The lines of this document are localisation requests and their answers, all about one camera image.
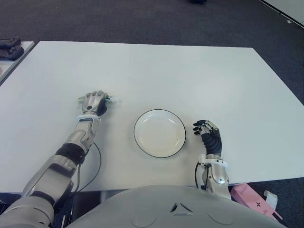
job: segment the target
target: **pink box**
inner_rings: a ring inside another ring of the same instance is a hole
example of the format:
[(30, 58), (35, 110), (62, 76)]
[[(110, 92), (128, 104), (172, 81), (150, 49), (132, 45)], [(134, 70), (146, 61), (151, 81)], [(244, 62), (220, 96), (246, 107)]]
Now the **pink box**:
[(231, 190), (231, 196), (236, 202), (249, 207), (261, 214), (264, 214), (274, 220), (275, 217), (272, 215), (275, 213), (280, 219), (283, 219), (269, 204), (255, 192), (248, 184), (239, 184), (233, 186)]

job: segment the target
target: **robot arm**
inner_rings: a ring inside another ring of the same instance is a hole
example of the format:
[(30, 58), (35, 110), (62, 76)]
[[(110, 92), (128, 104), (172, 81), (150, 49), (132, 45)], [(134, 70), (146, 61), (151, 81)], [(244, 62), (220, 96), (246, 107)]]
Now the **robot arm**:
[(199, 120), (193, 125), (194, 134), (201, 135), (206, 147), (206, 156), (199, 156), (199, 165), (204, 169), (202, 178), (206, 191), (231, 199), (226, 173), (227, 163), (221, 158), (222, 140), (218, 127), (209, 120)]
[(53, 224), (54, 210), (60, 209), (73, 188), (71, 178), (93, 143), (99, 116), (106, 112), (107, 99), (108, 95), (102, 91), (84, 97), (83, 115), (77, 117), (74, 132), (27, 183), (21, 199), (0, 216), (0, 228), (25, 224), (36, 228)]

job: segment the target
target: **floor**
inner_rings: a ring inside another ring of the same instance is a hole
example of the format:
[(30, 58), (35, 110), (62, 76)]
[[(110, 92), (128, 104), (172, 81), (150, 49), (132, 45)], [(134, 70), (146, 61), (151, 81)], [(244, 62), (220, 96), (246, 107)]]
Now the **floor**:
[[(259, 0), (0, 0), (0, 38), (252, 47), (304, 104), (304, 30), (286, 20)], [(304, 227), (303, 178), (250, 185)]]

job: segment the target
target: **white plate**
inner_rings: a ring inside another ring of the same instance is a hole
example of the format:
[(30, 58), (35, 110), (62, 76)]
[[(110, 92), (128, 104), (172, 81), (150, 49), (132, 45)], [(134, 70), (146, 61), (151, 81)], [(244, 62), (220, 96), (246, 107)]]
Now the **white plate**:
[(134, 137), (138, 146), (147, 154), (166, 158), (182, 148), (186, 131), (184, 124), (175, 114), (155, 109), (139, 117), (134, 127)]

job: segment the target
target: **black wire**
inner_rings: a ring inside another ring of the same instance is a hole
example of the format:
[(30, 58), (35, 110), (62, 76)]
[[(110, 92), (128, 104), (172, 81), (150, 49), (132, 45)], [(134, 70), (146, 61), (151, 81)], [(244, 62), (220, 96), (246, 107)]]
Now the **black wire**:
[(199, 188), (199, 185), (198, 185), (198, 180), (196, 179), (196, 172), (198, 170), (198, 166), (199, 166), (199, 162), (196, 164), (195, 166), (195, 171), (194, 171), (194, 179), (195, 179), (195, 185), (196, 185), (196, 188), (198, 189)]
[(95, 147), (97, 148), (98, 153), (99, 153), (99, 167), (98, 167), (98, 170), (97, 170), (95, 176), (85, 186), (83, 186), (79, 191), (77, 191), (78, 188), (79, 188), (79, 184), (80, 184), (80, 165), (79, 165), (79, 167), (78, 167), (78, 173), (77, 173), (77, 187), (76, 187), (74, 193), (69, 198), (75, 196), (76, 194), (78, 194), (79, 192), (81, 192), (83, 189), (85, 189), (90, 183), (92, 183), (95, 180), (95, 178), (97, 177), (97, 175), (100, 172), (100, 168), (101, 168), (101, 152), (100, 152), (98, 146), (96, 145), (96, 143), (94, 142), (93, 144), (95, 145)]
[(204, 165), (207, 167), (207, 176), (206, 176), (206, 182), (205, 182), (205, 189), (204, 190), (207, 190), (207, 181), (208, 181), (208, 175), (209, 175), (209, 166), (207, 165)]
[(77, 187), (75, 188), (74, 192), (77, 192), (79, 189), (79, 185), (80, 185), (80, 168), (81, 168), (81, 164), (78, 166), (78, 171), (77, 171)]
[(94, 142), (93, 144), (95, 145), (95, 147), (97, 148), (98, 153), (99, 153), (99, 167), (98, 167), (98, 170), (97, 170), (95, 176), (84, 187), (82, 187), (82, 189), (80, 189), (77, 193), (81, 192), (83, 189), (85, 189), (90, 183), (92, 183), (95, 180), (95, 178), (99, 174), (99, 171), (100, 171), (100, 168), (101, 168), (101, 152), (100, 152), (98, 146), (96, 145), (96, 143)]

